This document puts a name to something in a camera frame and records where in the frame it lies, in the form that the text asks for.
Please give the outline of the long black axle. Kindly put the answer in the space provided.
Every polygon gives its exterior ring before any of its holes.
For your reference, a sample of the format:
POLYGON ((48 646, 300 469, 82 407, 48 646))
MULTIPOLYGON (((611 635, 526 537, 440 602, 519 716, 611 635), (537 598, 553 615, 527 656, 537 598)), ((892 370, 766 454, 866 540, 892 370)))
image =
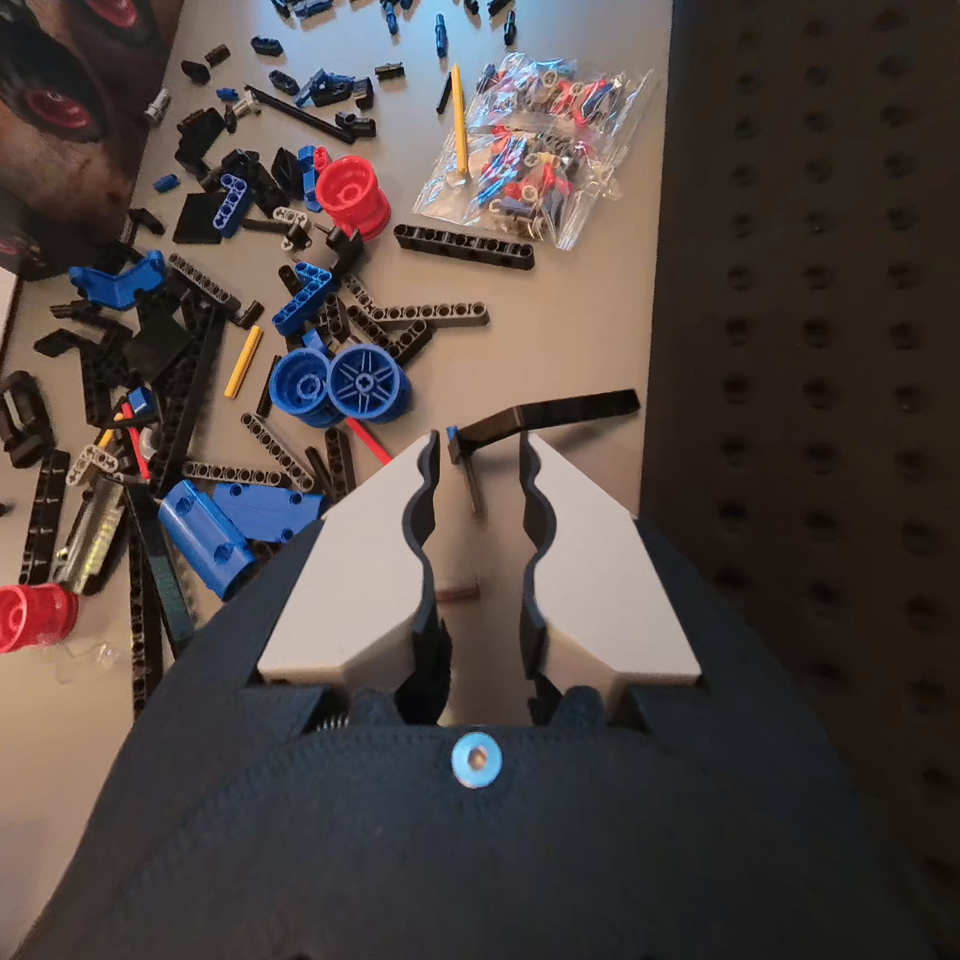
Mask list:
POLYGON ((314 131, 324 134, 326 137, 333 138, 345 145, 353 145, 356 142, 354 133, 342 126, 331 123, 320 116, 306 112, 305 110, 294 106, 292 103, 282 100, 260 90, 250 84, 245 84, 244 89, 248 92, 259 105, 272 109, 280 114, 288 116, 294 121, 306 126, 314 131))

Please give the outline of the small red axle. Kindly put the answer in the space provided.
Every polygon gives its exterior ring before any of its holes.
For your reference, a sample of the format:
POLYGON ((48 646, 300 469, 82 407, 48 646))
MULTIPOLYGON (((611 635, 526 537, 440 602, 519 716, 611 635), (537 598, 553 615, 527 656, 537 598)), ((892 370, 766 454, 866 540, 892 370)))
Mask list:
MULTIPOLYGON (((126 399, 122 404, 122 412, 124 414, 124 420, 132 420, 134 418, 133 407, 130 402, 126 399)), ((137 463, 138 473, 141 478, 149 483, 151 479, 150 469, 148 462, 145 460, 142 450, 140 448, 140 431, 136 426, 126 426, 126 433, 130 440, 130 444, 133 450, 134 458, 137 463)))

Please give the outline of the red toy wheel hub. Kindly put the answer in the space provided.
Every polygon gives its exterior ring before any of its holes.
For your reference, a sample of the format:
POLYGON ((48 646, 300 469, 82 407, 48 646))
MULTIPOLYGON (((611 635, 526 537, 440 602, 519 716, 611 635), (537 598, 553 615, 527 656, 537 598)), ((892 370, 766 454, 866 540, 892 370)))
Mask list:
POLYGON ((377 173, 365 157, 346 155, 318 171, 316 198, 322 210, 345 234, 358 232, 368 242, 378 237, 392 216, 377 173))
POLYGON ((1 653, 51 646, 73 631, 78 596, 60 584, 11 584, 1 587, 1 653))

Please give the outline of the black hinged panel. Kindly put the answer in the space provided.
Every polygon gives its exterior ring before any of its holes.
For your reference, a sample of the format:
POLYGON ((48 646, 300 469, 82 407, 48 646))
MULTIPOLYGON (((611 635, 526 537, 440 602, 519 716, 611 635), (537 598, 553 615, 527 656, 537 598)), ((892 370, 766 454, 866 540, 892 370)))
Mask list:
POLYGON ((343 229, 334 225, 327 233, 325 245, 335 254, 335 262, 330 274, 335 282, 342 282, 346 275, 354 270, 356 262, 365 251, 362 232, 354 227, 343 229))

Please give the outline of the black bent long beam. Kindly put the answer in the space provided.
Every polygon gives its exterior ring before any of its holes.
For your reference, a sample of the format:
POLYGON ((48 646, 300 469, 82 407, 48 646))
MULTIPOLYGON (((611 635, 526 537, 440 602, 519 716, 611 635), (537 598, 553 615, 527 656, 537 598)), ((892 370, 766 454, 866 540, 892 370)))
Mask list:
POLYGON ((448 429, 453 464, 524 432, 574 426, 638 413, 642 403, 633 389, 611 390, 512 405, 467 426, 448 429))

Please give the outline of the black curved panel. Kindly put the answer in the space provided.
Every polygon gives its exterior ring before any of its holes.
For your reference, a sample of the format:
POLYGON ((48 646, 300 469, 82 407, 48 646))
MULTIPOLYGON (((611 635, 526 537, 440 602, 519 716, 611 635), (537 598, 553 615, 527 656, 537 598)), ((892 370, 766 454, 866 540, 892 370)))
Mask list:
POLYGON ((77 596, 97 593, 125 513, 123 486, 110 479, 94 481, 81 498, 65 545, 54 555, 54 583, 77 596))

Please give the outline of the grey seven-hole beam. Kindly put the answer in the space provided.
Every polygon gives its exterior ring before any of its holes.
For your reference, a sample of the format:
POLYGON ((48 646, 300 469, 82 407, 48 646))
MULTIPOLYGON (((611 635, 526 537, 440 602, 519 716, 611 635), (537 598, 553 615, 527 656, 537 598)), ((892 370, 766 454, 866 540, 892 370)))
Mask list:
POLYGON ((258 444, 267 451, 283 474, 290 479, 292 487, 304 494, 315 494, 318 484, 304 456, 294 450, 269 423, 258 414, 246 412, 240 415, 240 423, 258 444))

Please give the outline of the blue spoked toy wheel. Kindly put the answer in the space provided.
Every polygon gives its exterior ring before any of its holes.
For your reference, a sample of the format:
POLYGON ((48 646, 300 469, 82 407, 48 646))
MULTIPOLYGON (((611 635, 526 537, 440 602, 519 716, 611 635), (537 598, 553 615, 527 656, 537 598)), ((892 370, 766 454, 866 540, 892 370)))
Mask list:
POLYGON ((395 359, 371 343, 347 346, 329 363, 330 401, 346 418, 384 425, 402 417, 412 399, 411 382, 395 359))

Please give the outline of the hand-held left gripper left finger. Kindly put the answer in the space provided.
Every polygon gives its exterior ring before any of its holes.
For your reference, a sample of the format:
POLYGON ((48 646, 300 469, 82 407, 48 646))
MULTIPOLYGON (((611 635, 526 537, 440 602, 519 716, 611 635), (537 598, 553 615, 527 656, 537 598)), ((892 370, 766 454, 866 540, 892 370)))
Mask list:
POLYGON ((330 508, 261 654, 271 682, 392 696, 434 725, 450 697, 452 641, 425 545, 435 528, 440 435, 430 430, 330 508))

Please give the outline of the black beam with blue pin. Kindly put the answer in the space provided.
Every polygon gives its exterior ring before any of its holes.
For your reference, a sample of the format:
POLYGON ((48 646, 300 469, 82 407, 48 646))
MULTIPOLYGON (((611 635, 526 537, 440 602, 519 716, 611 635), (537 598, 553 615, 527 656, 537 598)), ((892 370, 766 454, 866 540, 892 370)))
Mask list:
POLYGON ((180 134, 174 160, 197 181, 210 172, 205 156, 226 127, 224 116, 215 108, 197 109, 177 124, 180 134))

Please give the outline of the clear bag of mixed parts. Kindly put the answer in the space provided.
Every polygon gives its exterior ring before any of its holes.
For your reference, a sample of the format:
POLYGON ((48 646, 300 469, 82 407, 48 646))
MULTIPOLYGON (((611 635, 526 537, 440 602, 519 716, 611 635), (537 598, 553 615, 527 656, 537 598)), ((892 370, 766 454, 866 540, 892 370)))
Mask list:
POLYGON ((467 231, 576 245, 661 76, 510 52, 488 66, 421 189, 414 214, 467 231))

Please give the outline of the blue curved panel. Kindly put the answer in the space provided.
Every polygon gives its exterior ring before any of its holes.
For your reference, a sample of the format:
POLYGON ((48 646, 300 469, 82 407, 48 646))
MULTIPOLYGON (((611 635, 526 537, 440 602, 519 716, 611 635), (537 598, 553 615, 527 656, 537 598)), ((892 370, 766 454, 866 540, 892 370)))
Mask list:
POLYGON ((166 494, 158 516, 200 581, 222 602, 229 602, 258 563, 246 537, 208 494, 187 479, 166 494))
POLYGON ((213 502, 247 540, 287 544, 328 506, 322 494, 294 488, 217 484, 213 502))

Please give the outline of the thin black beam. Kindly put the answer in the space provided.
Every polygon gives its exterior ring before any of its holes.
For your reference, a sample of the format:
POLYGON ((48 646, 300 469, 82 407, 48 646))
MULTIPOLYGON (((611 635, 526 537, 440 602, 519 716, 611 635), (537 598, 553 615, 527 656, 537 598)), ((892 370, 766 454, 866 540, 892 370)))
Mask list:
POLYGON ((69 469, 70 455, 60 449, 53 449, 40 462, 21 559, 21 586, 41 585, 51 577, 69 469))

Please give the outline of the clear plastic scrap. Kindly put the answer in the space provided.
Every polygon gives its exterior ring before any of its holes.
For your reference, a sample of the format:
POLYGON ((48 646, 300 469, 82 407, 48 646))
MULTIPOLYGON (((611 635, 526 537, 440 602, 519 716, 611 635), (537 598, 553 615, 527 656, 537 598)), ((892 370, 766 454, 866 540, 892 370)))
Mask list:
POLYGON ((50 650, 54 679, 62 687, 86 683, 128 665, 123 646, 101 639, 60 642, 50 650))

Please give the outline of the black curved slope piece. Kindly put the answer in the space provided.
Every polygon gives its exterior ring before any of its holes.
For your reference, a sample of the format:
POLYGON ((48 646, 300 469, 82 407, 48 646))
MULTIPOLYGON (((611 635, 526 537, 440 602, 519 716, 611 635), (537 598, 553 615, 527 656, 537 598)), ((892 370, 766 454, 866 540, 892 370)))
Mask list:
POLYGON ((270 165, 270 175, 287 200, 304 199, 304 171, 296 154, 278 148, 270 165))

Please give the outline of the long yellow axle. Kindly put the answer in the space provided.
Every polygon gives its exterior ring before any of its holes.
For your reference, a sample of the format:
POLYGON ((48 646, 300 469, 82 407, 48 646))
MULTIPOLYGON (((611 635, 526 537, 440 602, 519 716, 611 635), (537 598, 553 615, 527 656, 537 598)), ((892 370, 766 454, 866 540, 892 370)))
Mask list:
POLYGON ((450 81, 455 162, 458 175, 465 179, 470 174, 470 153, 467 137, 466 109, 462 86, 462 75, 460 66, 456 62, 454 62, 451 66, 450 81))

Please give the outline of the black dimpled pad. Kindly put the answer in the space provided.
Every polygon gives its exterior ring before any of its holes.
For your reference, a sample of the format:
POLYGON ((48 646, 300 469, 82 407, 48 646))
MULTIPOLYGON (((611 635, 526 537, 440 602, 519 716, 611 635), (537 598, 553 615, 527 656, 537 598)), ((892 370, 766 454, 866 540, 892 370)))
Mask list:
POLYGON ((958 2, 677 2, 642 514, 958 958, 958 2))

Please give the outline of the blue toy wheel hub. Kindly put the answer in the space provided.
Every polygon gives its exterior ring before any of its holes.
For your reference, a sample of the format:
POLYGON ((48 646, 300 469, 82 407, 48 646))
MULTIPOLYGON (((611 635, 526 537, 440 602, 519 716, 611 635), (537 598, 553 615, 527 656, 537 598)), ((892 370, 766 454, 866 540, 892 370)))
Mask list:
POLYGON ((295 349, 278 361, 270 375, 271 402, 306 426, 337 426, 344 415, 332 401, 329 378, 330 360, 325 351, 295 349))

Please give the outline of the small blue L-beam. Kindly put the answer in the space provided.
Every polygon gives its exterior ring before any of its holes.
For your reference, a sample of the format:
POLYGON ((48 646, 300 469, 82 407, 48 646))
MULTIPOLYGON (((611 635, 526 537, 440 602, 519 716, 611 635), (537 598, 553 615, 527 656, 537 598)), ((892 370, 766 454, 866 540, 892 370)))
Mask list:
POLYGON ((245 218, 253 193, 246 180, 235 174, 222 174, 220 185, 224 196, 213 215, 212 227, 223 239, 230 239, 245 218))

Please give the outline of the blue angled beam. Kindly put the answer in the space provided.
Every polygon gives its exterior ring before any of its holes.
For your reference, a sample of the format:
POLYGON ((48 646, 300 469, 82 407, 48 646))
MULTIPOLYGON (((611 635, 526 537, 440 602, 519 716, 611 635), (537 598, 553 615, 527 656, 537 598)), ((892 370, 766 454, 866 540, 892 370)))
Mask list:
POLYGON ((330 270, 306 261, 296 262, 287 273, 296 278, 300 288, 271 318, 274 328, 284 338, 300 334, 305 322, 317 313, 334 287, 330 270))

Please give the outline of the short yellow axle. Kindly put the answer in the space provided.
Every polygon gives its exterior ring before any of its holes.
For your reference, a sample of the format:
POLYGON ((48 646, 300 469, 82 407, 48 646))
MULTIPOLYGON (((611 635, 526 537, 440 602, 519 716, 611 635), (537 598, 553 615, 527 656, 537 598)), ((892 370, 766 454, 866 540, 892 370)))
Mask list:
POLYGON ((255 324, 247 331, 246 341, 223 390, 225 399, 230 401, 237 399, 257 355, 262 337, 263 329, 259 325, 255 324))

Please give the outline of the blue fender bracket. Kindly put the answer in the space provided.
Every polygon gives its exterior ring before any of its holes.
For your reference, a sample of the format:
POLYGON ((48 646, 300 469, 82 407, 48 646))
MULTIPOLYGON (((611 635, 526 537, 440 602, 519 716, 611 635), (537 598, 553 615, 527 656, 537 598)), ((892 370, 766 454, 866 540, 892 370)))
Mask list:
POLYGON ((152 249, 133 266, 120 273, 71 266, 67 271, 71 284, 96 306, 127 311, 136 306, 138 294, 153 294, 166 279, 163 252, 152 249))

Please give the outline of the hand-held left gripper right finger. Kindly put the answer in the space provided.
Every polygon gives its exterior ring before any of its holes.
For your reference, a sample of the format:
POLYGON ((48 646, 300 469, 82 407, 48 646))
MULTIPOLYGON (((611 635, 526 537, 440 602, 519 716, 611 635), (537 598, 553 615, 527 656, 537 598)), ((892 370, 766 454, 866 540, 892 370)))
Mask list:
POLYGON ((523 571, 519 641, 535 723, 571 690, 617 715, 633 687, 695 688, 702 678, 635 517, 536 434, 519 443, 523 571))

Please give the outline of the black flat square tile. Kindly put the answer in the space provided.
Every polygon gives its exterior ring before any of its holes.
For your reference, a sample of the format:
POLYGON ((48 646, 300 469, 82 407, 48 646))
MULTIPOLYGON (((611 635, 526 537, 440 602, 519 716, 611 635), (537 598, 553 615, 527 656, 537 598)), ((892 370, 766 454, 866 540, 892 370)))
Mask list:
POLYGON ((178 245, 219 245, 222 234, 213 225, 225 193, 190 193, 179 214, 172 242, 178 245))

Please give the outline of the black toy set box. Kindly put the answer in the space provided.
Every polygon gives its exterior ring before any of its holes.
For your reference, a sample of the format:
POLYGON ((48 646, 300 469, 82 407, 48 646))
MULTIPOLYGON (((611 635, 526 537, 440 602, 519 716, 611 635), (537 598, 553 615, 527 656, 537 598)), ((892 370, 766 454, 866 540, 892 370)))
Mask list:
POLYGON ((1 264, 22 281, 119 238, 183 6, 1 3, 1 264))

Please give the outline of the black rectangular frame piece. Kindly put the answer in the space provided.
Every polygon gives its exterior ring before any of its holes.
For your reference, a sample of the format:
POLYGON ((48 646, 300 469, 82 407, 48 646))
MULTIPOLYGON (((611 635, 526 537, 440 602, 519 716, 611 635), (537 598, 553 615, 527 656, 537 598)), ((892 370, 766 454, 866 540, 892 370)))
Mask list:
POLYGON ((55 436, 40 384, 15 370, 1 382, 1 441, 13 468, 25 470, 55 448, 55 436))

